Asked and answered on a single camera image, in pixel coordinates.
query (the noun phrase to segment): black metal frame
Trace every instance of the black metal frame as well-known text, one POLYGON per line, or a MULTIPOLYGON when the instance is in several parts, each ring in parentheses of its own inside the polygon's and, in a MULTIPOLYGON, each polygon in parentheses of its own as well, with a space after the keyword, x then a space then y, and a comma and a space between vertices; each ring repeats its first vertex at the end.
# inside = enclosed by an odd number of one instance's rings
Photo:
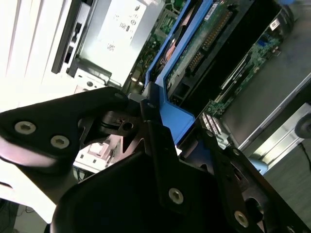
POLYGON ((123 136, 119 161, 62 197, 53 233, 101 227, 106 232, 308 231, 246 157, 233 148, 221 151, 211 132, 194 128, 188 137, 193 146, 183 148, 190 164, 179 161, 154 105, 159 89, 148 90, 152 96, 145 93, 140 102, 106 87, 0 114, 0 137, 8 143, 6 150, 0 148, 1 158, 53 176, 70 169, 79 149, 110 134, 123 136), (16 132, 15 124, 25 120, 36 126, 32 134, 16 132), (69 146, 51 146, 54 135, 67 137, 69 146), (17 148, 27 154, 11 153, 17 148), (181 203, 173 201, 172 188, 183 194, 181 203))

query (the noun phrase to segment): green circuit board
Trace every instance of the green circuit board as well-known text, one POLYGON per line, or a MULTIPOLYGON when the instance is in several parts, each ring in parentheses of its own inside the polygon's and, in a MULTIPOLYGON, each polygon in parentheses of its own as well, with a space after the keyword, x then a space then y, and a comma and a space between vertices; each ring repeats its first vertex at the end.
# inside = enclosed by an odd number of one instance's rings
MULTIPOLYGON (((145 45, 143 46, 140 54, 138 55, 138 58, 132 67, 128 79, 132 78, 132 80, 136 80, 134 81, 135 83, 139 83, 140 81, 144 82, 144 74, 146 73, 147 69, 151 65, 151 62, 154 60, 155 56, 159 52, 164 40, 170 33, 185 3, 186 0, 165 1, 165 7, 160 13, 156 24, 154 25, 145 45)), ((133 88, 135 88, 135 85, 132 85, 130 88, 124 91, 126 93, 131 93, 133 92, 133 88)))
POLYGON ((187 67, 193 71, 204 57, 204 51, 208 51, 209 46, 231 16, 231 12, 227 9, 231 2, 231 0, 216 2, 211 6, 205 19, 166 79, 168 91, 174 85, 176 77, 181 75, 187 67))
POLYGON ((266 37, 266 43, 263 43, 260 39, 252 46, 248 54, 250 55, 250 60, 244 67, 244 74, 246 77, 243 82, 236 88, 234 94, 230 96, 227 100, 223 101, 222 97, 219 96, 215 100, 210 100, 207 104, 204 112, 209 115, 220 117, 234 98, 250 83, 252 78, 256 76, 262 66, 267 62, 267 60, 274 55, 278 55, 278 46, 280 45, 280 40, 275 39, 264 32, 266 37))

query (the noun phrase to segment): white label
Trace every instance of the white label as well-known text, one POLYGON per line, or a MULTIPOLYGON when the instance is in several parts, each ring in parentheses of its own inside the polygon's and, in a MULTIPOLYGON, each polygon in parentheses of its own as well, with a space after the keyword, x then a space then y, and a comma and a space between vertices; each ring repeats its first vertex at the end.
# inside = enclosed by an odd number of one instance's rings
POLYGON ((276 19, 273 20, 273 22, 270 24, 271 30, 274 31, 274 29, 277 28, 278 25, 280 25, 280 22, 279 22, 279 20, 276 18, 276 19))
POLYGON ((101 46, 109 53, 129 46, 146 8, 137 0, 112 0, 98 35, 101 46))
POLYGON ((212 5, 212 7, 210 8, 209 12, 207 13, 207 15, 205 16, 204 20, 208 21, 208 19, 212 16, 212 14, 214 13, 216 7, 217 7, 218 3, 214 3, 212 5))

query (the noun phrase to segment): hole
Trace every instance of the hole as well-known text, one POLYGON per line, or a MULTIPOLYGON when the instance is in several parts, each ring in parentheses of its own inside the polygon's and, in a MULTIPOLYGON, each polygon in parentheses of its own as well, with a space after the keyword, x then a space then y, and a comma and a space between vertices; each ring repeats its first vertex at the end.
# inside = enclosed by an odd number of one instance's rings
POLYGON ((178 192, 173 192, 173 196, 176 200, 179 200, 180 196, 178 192))
POLYGON ((184 98, 189 90, 190 90, 189 86, 187 86, 184 83, 181 83, 180 86, 176 90, 176 95, 180 96, 181 98, 184 98))
POLYGON ((25 131, 29 131, 31 129, 31 127, 29 125, 21 125, 20 129, 25 130, 25 131))
POLYGON ((202 169, 204 169, 204 170, 207 171, 207 165, 206 165, 206 164, 202 164, 202 165, 200 166, 200 168, 202 168, 202 169))
POLYGON ((65 144, 65 141, 63 139, 56 139, 55 143, 58 145, 63 145, 63 144, 65 144))
POLYGON ((245 205, 250 217, 254 222, 259 223, 263 220, 263 208, 255 198, 247 199, 245 205))
POLYGON ((66 57, 65 57, 65 63, 67 63, 67 64, 69 63, 72 52, 73 52, 73 47, 70 46, 68 49, 68 52, 66 54, 66 57))
POLYGON ((126 122, 125 124, 123 124, 122 128, 124 131, 129 131, 133 128, 133 124, 130 122, 126 122))
POLYGON ((236 178, 238 179, 238 181, 241 181, 242 180, 242 174, 239 170, 237 170, 235 167, 233 167, 233 171, 234 171, 234 174, 236 176, 236 178))

